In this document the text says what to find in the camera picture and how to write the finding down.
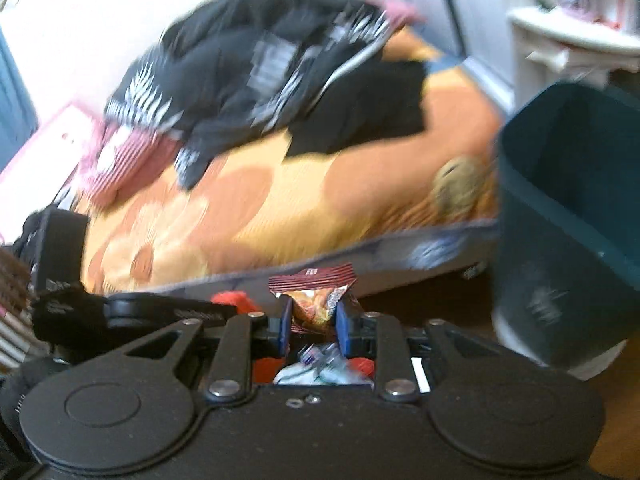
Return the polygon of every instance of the black jacket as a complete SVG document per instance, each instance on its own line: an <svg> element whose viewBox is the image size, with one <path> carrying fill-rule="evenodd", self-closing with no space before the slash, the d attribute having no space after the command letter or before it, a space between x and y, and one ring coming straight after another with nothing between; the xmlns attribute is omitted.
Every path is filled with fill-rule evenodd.
<svg viewBox="0 0 640 480"><path fill-rule="evenodd" d="M131 65L105 114L182 132L178 182L191 188L219 153L308 111L392 32L363 0L212 0Z"/></svg>

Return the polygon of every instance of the white wall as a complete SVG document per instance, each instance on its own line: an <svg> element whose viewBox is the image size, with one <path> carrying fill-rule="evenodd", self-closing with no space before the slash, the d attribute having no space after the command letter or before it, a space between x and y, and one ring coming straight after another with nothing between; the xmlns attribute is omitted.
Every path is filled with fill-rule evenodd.
<svg viewBox="0 0 640 480"><path fill-rule="evenodd" d="M0 27L41 119L71 99L100 112L129 63L203 0L19 0Z"/></svg>

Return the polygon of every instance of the blue curtain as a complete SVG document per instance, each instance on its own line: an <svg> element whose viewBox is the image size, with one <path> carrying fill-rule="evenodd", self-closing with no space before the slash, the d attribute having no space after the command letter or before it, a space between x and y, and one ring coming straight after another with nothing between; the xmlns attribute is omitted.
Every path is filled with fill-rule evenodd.
<svg viewBox="0 0 640 480"><path fill-rule="evenodd" d="M33 104L0 29L0 171L37 127Z"/></svg>

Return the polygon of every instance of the dark green trash can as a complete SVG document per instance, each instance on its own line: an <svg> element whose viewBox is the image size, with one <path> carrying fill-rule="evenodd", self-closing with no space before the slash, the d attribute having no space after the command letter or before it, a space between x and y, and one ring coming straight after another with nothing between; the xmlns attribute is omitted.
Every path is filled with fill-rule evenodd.
<svg viewBox="0 0 640 480"><path fill-rule="evenodd" d="M640 327L640 104L553 85L504 127L498 164L498 337L566 370L615 353Z"/></svg>

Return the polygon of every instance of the red snack wrapper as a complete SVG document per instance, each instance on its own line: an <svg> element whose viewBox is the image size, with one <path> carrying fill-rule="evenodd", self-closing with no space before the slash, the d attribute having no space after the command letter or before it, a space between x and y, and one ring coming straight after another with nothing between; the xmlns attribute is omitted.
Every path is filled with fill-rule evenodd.
<svg viewBox="0 0 640 480"><path fill-rule="evenodd" d="M356 279L351 264L309 268L293 275L271 276L269 290L277 298L285 294L293 299L294 320L303 327L325 332L338 301Z"/></svg>

